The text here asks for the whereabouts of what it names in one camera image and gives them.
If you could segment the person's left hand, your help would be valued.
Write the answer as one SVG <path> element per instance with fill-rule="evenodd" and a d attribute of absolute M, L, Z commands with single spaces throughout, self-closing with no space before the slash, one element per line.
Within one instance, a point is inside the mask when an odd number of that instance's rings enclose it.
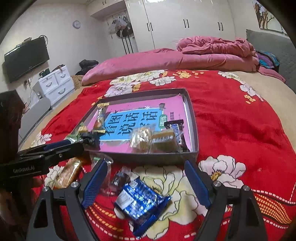
<path fill-rule="evenodd" d="M 43 185 L 41 178 L 21 180 L 11 190 L 1 188 L 1 240 L 25 240 L 36 203 L 34 188 Z"/>

